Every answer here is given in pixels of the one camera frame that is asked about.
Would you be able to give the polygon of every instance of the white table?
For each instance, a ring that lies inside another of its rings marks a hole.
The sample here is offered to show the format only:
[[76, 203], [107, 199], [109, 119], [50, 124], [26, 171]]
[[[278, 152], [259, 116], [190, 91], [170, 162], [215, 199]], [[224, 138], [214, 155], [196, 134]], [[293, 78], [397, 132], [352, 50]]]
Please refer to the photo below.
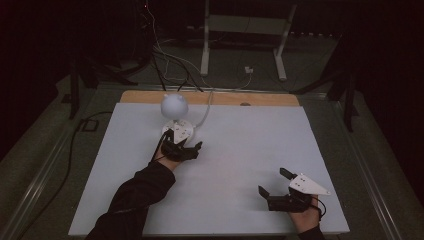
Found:
[[[186, 119], [196, 124], [205, 110], [205, 105], [192, 104]], [[116, 105], [70, 235], [88, 234], [107, 211], [118, 187], [147, 165], [166, 122], [159, 104]], [[289, 181], [279, 175], [280, 167], [304, 173], [330, 190], [330, 196], [320, 197], [327, 206], [321, 221], [324, 233], [349, 231], [302, 107], [212, 105], [187, 146], [198, 141], [203, 141], [198, 159], [176, 169], [176, 184], [164, 200], [150, 208], [145, 235], [294, 233], [288, 215], [269, 212], [258, 193], [258, 185], [272, 195], [288, 193]]]

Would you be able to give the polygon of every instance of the white sphere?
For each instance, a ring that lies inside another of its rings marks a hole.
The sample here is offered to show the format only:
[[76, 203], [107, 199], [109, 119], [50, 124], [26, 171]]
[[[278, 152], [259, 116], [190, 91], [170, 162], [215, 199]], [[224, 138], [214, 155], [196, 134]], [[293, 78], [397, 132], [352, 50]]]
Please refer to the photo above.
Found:
[[164, 117], [178, 120], [187, 114], [188, 104], [180, 94], [165, 94], [160, 109]]

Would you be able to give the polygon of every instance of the white plastic part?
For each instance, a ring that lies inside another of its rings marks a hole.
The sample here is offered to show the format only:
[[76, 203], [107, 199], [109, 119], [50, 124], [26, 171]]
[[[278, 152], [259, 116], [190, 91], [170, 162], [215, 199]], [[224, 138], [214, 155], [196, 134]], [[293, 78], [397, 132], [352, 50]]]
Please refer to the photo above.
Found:
[[247, 73], [247, 74], [253, 73], [253, 68], [252, 67], [249, 67], [249, 66], [245, 66], [244, 67], [244, 72]]
[[316, 195], [330, 195], [330, 191], [308, 178], [306, 175], [301, 173], [295, 177], [289, 185], [291, 188], [305, 193], [305, 194], [316, 194]]
[[186, 143], [188, 143], [194, 135], [193, 125], [187, 120], [180, 119], [177, 121], [169, 121], [162, 128], [162, 134], [166, 132], [168, 129], [172, 129], [174, 131], [174, 143], [178, 144], [184, 139], [187, 139]]
[[209, 72], [209, 51], [210, 51], [210, 49], [207, 46], [205, 46], [203, 48], [202, 63], [200, 65], [200, 76], [202, 76], [202, 77], [208, 76], [208, 72]]
[[286, 70], [284, 69], [283, 59], [281, 58], [281, 55], [278, 54], [277, 49], [274, 49], [274, 59], [277, 67], [278, 79], [280, 79], [280, 81], [286, 81], [287, 75]]
[[188, 103], [180, 94], [165, 94], [160, 105], [162, 115], [171, 120], [178, 120], [188, 112]]

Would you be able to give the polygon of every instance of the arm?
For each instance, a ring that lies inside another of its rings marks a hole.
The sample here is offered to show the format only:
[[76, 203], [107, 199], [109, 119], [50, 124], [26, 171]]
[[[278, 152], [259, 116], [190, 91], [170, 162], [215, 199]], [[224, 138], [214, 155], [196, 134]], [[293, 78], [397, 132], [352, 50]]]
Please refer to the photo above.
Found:
[[[318, 196], [313, 196], [313, 206], [318, 206]], [[319, 228], [319, 212], [315, 208], [308, 208], [301, 213], [289, 213], [299, 238], [302, 240], [325, 240], [324, 235]]]
[[151, 162], [122, 184], [115, 193], [108, 212], [98, 218], [86, 239], [140, 239], [149, 206], [166, 196], [175, 183], [172, 171], [179, 164], [161, 158]]

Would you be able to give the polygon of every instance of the forearm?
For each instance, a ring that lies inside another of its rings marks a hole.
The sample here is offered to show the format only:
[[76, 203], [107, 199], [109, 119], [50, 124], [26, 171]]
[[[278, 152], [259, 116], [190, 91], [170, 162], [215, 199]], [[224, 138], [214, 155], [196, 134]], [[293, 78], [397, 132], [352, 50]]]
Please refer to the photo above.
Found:
[[143, 233], [148, 207], [162, 200], [175, 182], [172, 164], [152, 162], [119, 187], [109, 210], [87, 236], [94, 239], [138, 239]]
[[174, 171], [175, 168], [177, 168], [178, 165], [181, 164], [181, 162], [174, 162], [174, 161], [171, 161], [167, 158], [161, 158], [161, 159], [157, 160], [157, 162], [159, 162], [163, 166], [167, 167], [171, 171]]
[[301, 240], [325, 240], [324, 235], [319, 228], [319, 225], [298, 234]]

